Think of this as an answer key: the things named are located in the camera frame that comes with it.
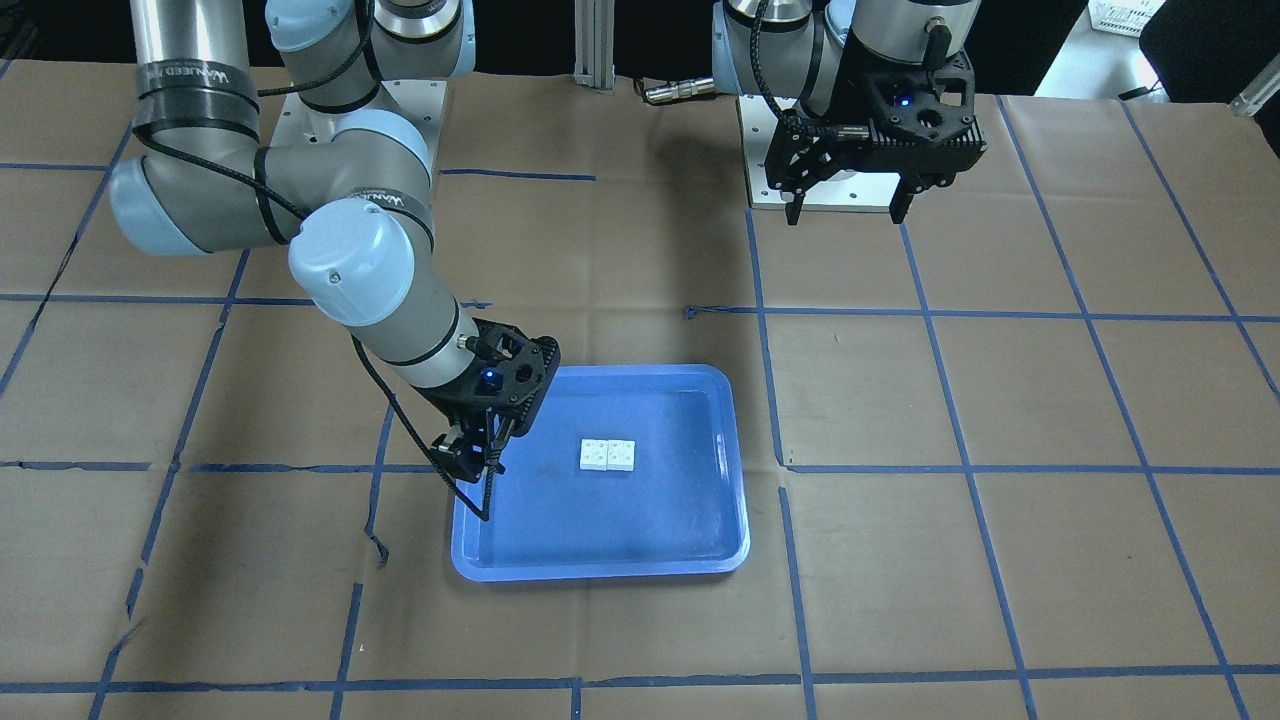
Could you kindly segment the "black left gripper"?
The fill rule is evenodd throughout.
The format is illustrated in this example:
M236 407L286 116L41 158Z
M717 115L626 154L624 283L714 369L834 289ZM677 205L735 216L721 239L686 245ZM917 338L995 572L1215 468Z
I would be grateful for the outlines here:
M927 70L846 46L828 109L815 119L785 110L765 154L787 225L799 224L809 192L842 170L899 176L890 219L901 225L915 196L951 186L986 154L975 88L965 50Z

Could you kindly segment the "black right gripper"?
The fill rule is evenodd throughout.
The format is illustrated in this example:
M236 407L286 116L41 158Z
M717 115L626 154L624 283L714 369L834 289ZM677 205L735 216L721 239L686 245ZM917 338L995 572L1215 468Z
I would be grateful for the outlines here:
M530 337L515 325L485 319L475 324L451 346L462 352L462 372L443 386L416 387L458 428L430 443L431 464L452 482L483 478L477 519L489 521L495 479L506 471L500 455L511 436L527 434L559 368L561 347L550 336ZM475 441L484 434L479 448Z

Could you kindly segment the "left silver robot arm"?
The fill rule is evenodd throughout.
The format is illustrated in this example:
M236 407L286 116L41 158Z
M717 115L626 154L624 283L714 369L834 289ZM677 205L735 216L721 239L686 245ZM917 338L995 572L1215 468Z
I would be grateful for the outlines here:
M796 224L845 172L893 174L902 224L915 196L951 186L987 150L966 54L978 1L718 1L712 78L774 118L763 170Z

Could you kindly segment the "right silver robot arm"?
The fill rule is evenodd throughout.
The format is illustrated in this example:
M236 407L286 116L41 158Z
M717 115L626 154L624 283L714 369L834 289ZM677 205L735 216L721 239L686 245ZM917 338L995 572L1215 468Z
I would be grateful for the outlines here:
M468 314L436 273L433 152L388 91L475 64L468 1L270 1L315 142L265 146L239 1L133 1L134 137L111 174L124 236L156 256L283 246L294 281L451 425L419 447L452 489L490 486L561 361L552 337Z

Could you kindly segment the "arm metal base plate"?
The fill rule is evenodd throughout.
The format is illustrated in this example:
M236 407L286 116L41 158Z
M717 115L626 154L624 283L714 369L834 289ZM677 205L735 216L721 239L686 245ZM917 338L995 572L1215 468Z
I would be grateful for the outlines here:
M367 111L378 111L380 117L374 124L385 129L390 126L387 118L396 114L416 128L421 137L416 147L424 151L428 172L435 174L447 96L448 82L444 79L393 79L381 83L381 90L367 106L329 114L308 108L300 96L291 95L283 102L269 145L329 142L340 126L353 123L349 119L352 115Z

